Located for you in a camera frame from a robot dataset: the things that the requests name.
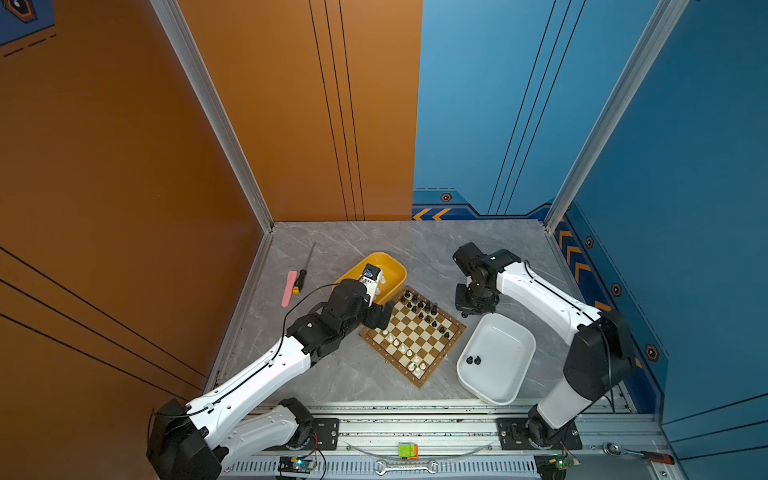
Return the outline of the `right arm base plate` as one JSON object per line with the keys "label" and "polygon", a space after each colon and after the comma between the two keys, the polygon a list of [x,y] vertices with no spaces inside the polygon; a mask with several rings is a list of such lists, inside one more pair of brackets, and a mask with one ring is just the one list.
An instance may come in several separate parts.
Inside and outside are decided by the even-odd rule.
{"label": "right arm base plate", "polygon": [[543,420],[520,416],[496,420],[497,435],[503,450],[581,450],[580,433],[574,420],[559,429]]}

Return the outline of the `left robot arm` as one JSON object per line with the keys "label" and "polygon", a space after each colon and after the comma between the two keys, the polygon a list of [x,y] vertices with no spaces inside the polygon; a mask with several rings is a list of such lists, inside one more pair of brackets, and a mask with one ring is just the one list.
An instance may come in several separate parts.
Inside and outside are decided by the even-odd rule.
{"label": "left robot arm", "polygon": [[181,404],[171,400],[154,414],[146,456],[160,479],[216,479],[252,455],[308,443],[313,417],[297,399],[258,416],[253,410],[290,380],[335,352],[355,329],[387,327],[394,305],[374,302],[374,289],[344,279],[312,307],[267,353],[222,385]]}

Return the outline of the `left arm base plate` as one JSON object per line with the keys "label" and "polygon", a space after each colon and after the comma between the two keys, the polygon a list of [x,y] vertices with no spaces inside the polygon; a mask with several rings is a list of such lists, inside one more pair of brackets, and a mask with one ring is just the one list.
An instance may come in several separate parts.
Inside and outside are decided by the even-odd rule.
{"label": "left arm base plate", "polygon": [[339,430],[340,420],[338,418],[314,418],[310,426],[301,426],[287,444],[270,447],[268,451],[309,451],[315,447],[319,447],[323,452],[335,451],[338,447]]}

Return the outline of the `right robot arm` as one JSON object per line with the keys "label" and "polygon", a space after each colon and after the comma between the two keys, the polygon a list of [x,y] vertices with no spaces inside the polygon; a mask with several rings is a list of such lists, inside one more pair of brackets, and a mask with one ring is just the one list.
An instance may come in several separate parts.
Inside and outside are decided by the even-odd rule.
{"label": "right robot arm", "polygon": [[455,307],[479,322],[457,374],[479,399],[507,406],[517,398],[536,351],[534,335],[497,312],[508,297],[547,324],[568,346],[562,377],[506,434],[520,449],[576,448],[575,419],[635,368],[631,328],[615,310],[603,311],[568,295],[541,278],[517,255],[501,249],[485,254],[474,243],[459,247],[453,260],[465,276]]}

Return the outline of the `white plastic tray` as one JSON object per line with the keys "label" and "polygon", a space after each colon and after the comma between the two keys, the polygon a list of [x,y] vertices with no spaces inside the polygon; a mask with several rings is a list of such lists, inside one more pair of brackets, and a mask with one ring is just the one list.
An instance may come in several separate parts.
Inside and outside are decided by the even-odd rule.
{"label": "white plastic tray", "polygon": [[[527,328],[503,315],[486,314],[457,361],[459,382],[486,403],[510,405],[517,398],[535,351],[535,337]],[[469,356],[479,356],[481,364],[467,364]]]}

